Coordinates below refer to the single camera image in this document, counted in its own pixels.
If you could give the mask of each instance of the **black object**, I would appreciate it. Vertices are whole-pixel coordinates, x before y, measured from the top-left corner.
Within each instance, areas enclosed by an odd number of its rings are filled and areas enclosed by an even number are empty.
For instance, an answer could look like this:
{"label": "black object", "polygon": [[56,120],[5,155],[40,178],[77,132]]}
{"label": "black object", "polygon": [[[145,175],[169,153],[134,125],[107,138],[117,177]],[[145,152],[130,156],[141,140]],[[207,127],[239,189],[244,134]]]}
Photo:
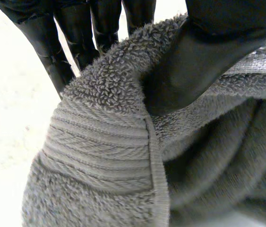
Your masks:
{"label": "black object", "polygon": [[15,25],[34,47],[56,91],[60,95],[64,87],[70,83],[75,75],[58,40],[53,15],[32,18]]}
{"label": "black object", "polygon": [[76,65],[82,71],[99,57],[92,40],[90,4],[56,9],[54,16],[66,37]]}
{"label": "black object", "polygon": [[156,0],[122,0],[129,35],[145,24],[154,22]]}
{"label": "black object", "polygon": [[185,0],[189,17],[211,35],[266,28],[266,0]]}
{"label": "black object", "polygon": [[265,43],[266,28],[211,35],[187,18],[170,50],[144,81],[149,113],[162,116],[188,106],[237,61]]}
{"label": "black object", "polygon": [[105,54],[117,44],[121,0],[90,1],[94,36],[100,54]]}
{"label": "black object", "polygon": [[32,16],[53,13],[54,9],[79,5],[89,0],[0,0],[0,10],[13,22],[21,24]]}

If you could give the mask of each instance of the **terry cloth texture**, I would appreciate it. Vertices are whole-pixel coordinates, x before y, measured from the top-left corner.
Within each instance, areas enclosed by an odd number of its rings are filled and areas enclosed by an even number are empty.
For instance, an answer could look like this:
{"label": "terry cloth texture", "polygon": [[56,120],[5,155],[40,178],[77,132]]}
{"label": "terry cloth texture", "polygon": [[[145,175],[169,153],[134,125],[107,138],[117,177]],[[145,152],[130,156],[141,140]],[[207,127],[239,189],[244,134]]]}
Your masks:
{"label": "terry cloth texture", "polygon": [[183,227],[230,209],[266,213],[266,45],[190,106],[146,111],[141,78],[185,18],[146,25],[67,87],[31,166],[24,226]]}

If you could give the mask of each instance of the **floor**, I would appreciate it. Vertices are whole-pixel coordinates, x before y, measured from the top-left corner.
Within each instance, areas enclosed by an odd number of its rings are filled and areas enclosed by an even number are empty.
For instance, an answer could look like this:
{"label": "floor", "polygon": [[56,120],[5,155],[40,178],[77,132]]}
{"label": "floor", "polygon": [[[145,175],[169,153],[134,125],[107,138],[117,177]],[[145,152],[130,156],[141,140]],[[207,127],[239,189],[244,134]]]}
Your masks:
{"label": "floor", "polygon": [[[155,22],[185,12],[183,0],[157,0]],[[122,11],[119,37],[127,36]],[[61,33],[60,40],[78,73]],[[0,11],[0,227],[21,226],[21,197],[31,159],[43,144],[50,115],[58,102],[32,46]],[[235,226],[264,227],[236,213],[194,227]]]}

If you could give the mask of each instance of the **white floor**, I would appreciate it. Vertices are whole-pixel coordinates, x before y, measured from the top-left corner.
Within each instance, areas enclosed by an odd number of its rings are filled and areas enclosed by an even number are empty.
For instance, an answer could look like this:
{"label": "white floor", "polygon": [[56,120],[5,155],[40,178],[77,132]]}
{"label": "white floor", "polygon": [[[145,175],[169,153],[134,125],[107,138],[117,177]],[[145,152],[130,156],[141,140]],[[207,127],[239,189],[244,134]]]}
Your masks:
{"label": "white floor", "polygon": [[[184,0],[157,0],[155,21],[185,13]],[[124,11],[120,39],[127,37]],[[60,36],[75,73],[78,72]],[[42,146],[50,115],[59,102],[32,46],[0,12],[0,227],[19,227],[20,204],[31,158]],[[197,227],[263,227],[232,214]]]}

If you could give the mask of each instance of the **fabric fold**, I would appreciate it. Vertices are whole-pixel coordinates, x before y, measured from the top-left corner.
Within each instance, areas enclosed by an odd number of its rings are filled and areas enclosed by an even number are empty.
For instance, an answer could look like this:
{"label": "fabric fold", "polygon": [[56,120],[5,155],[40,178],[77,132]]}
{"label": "fabric fold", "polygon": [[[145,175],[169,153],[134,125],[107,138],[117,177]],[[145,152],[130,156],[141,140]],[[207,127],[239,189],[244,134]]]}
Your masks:
{"label": "fabric fold", "polygon": [[137,30],[66,88],[31,165],[24,226],[184,226],[264,200],[266,45],[186,108],[146,111],[141,81],[185,18]]}

